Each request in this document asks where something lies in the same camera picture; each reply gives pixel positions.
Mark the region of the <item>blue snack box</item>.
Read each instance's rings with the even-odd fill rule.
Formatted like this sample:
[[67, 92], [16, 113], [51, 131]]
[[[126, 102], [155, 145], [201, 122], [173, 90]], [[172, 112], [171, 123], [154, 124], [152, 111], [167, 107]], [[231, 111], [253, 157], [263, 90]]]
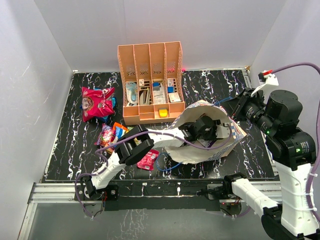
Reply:
[[115, 127], [115, 137], [113, 142], [116, 143], [125, 133], [127, 132], [127, 128], [125, 127]]

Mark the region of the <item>purple Fox's candy bag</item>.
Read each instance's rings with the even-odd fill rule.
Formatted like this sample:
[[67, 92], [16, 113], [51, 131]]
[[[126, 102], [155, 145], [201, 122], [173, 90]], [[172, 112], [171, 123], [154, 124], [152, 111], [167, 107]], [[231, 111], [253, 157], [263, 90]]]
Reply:
[[115, 138], [115, 130], [105, 123], [102, 124], [102, 130], [98, 135], [97, 141], [94, 143], [96, 146], [105, 147], [109, 145]]

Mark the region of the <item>small pink snack packet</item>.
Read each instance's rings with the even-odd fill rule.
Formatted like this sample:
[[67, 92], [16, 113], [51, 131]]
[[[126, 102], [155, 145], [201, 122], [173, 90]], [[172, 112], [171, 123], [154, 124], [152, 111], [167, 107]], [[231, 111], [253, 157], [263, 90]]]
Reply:
[[139, 169], [153, 171], [154, 162], [159, 156], [159, 151], [151, 149], [137, 164], [136, 166]]

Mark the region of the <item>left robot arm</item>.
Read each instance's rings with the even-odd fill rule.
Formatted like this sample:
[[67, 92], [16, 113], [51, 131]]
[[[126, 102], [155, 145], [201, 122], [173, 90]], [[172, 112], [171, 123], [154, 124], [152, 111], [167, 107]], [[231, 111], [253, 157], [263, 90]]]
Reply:
[[93, 200], [103, 195], [103, 190], [109, 182], [126, 166], [137, 164], [152, 148], [188, 146], [204, 150], [196, 141], [216, 141], [218, 139], [218, 125], [220, 120], [213, 120], [207, 115], [200, 116], [194, 122], [186, 122], [179, 127], [168, 130], [147, 129], [143, 125], [135, 126], [124, 134], [116, 143], [104, 149], [113, 148], [113, 153], [104, 160], [102, 166], [89, 176], [81, 178], [85, 197]]

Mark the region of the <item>purple snack packet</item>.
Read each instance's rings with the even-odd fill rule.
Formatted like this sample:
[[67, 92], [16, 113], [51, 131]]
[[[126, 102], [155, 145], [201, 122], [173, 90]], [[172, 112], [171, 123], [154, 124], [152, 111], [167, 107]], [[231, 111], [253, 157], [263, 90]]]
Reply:
[[215, 143], [215, 140], [203, 140], [199, 139], [198, 142], [205, 148], [211, 148], [212, 145]]

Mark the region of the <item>orange Fox's candy bag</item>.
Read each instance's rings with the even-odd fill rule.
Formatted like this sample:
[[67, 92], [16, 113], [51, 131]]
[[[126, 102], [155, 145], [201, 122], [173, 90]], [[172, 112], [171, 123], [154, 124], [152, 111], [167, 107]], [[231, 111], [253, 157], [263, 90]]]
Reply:
[[116, 127], [124, 127], [124, 128], [126, 128], [126, 127], [123, 126], [122, 124], [115, 122], [114, 125], [113, 125], [113, 128], [112, 128], [112, 130], [113, 130], [113, 137], [112, 137], [111, 141], [108, 143], [108, 145], [115, 144], [115, 143], [114, 143], [114, 138], [115, 138]]

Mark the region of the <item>blue checkered paper bag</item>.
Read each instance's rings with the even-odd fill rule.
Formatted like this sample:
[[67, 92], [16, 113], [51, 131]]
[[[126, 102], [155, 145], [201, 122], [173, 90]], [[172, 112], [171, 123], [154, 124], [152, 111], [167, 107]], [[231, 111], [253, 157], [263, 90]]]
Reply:
[[230, 123], [229, 138], [217, 139], [210, 148], [197, 149], [193, 146], [186, 148], [164, 147], [155, 160], [157, 169], [161, 172], [171, 171], [180, 165], [198, 164], [215, 161], [227, 157], [235, 146], [246, 137], [245, 131], [228, 115], [221, 103], [229, 100], [225, 98], [215, 103], [199, 100], [189, 105], [166, 130], [174, 129], [187, 122], [194, 122], [200, 116], [209, 116], [212, 120], [220, 120], [221, 123]]

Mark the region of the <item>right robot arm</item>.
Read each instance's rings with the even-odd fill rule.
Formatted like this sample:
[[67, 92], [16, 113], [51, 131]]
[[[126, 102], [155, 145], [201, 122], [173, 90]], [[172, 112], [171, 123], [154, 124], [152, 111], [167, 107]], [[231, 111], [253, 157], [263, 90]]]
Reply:
[[303, 106], [297, 95], [274, 90], [265, 100], [262, 90], [246, 88], [222, 107], [232, 120], [250, 121], [265, 134], [266, 147], [278, 171], [282, 202], [264, 195], [242, 173], [224, 177], [223, 194], [243, 199], [274, 240], [319, 239], [320, 222], [311, 206], [309, 182], [316, 165], [316, 144], [298, 127]]

